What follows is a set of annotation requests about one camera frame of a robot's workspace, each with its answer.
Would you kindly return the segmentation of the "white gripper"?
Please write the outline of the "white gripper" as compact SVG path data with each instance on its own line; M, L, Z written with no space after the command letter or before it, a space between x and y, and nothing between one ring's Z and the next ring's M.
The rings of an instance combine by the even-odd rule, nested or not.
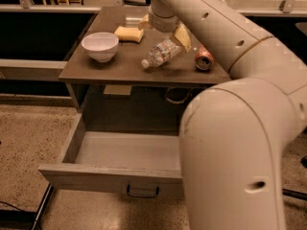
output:
M150 29L152 26L162 33L173 33L173 37L179 45L188 53L191 49L191 38L186 27L180 23L175 15L162 17L154 12L153 7L149 7L149 13L146 14L138 24L138 29Z

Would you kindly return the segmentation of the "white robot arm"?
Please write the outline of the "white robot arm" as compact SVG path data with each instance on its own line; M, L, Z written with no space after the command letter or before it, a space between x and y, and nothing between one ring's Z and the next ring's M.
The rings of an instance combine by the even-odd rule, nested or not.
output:
M179 157L191 230L286 230L283 150L306 128L307 69L278 38L219 0L152 0L231 80L186 107Z

